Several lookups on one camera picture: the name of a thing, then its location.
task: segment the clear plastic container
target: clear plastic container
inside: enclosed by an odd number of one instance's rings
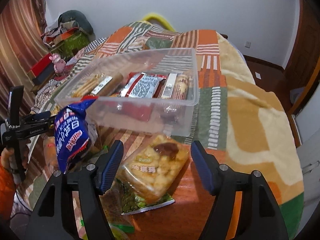
[[[197,70],[194,49],[150,49],[120,53],[94,59],[68,82],[54,100],[61,107],[79,101],[81,97],[74,97],[75,91],[93,77],[101,82],[106,76],[119,76],[120,73],[124,77],[121,87],[127,83],[128,75],[132,72],[167,76],[170,73],[185,74],[189,77],[189,83],[184,100],[99,96],[87,114],[101,126],[188,136],[193,108],[199,102]]]

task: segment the green pattern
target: green pattern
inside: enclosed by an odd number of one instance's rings
[[[288,230],[289,239],[294,239],[303,211],[303,193],[279,206]]]
[[[200,89],[198,125],[196,127],[194,140],[199,140],[204,148],[208,147],[211,119],[211,95],[212,88]]]
[[[221,104],[220,104],[220,127],[218,150],[226,151],[227,148],[227,130],[228,130],[228,105],[227,105],[227,88],[221,87]]]
[[[149,49],[166,49],[166,48],[170,48],[171,44],[172,44],[172,41],[170,40],[163,40],[156,37],[150,37],[146,42],[146,46]]]

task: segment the striped curtain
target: striped curtain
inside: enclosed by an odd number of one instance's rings
[[[24,85],[20,114],[34,105],[33,83],[27,72],[48,53],[40,35],[32,0],[10,0],[0,14],[0,118],[6,118],[9,89]]]

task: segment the person's hand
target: person's hand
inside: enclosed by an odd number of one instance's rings
[[[22,157],[22,166],[26,169],[28,167],[28,154],[29,154],[29,148],[27,145],[23,148],[23,157]],[[4,148],[4,150],[1,153],[1,165],[6,170],[10,170],[10,156],[14,155],[14,149],[13,148]]]

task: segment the white paper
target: white paper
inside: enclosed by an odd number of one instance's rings
[[[162,93],[161,98],[164,99],[169,99],[172,96],[172,92],[173,92],[173,87],[174,84],[176,82],[177,79],[177,73],[170,73],[168,78],[167,78],[167,82],[165,83],[165,87]]]
[[[259,78],[259,79],[261,79],[260,74],[259,74],[259,73],[257,73],[257,72],[255,72],[255,73],[256,73],[256,77],[257,77],[257,78]]]

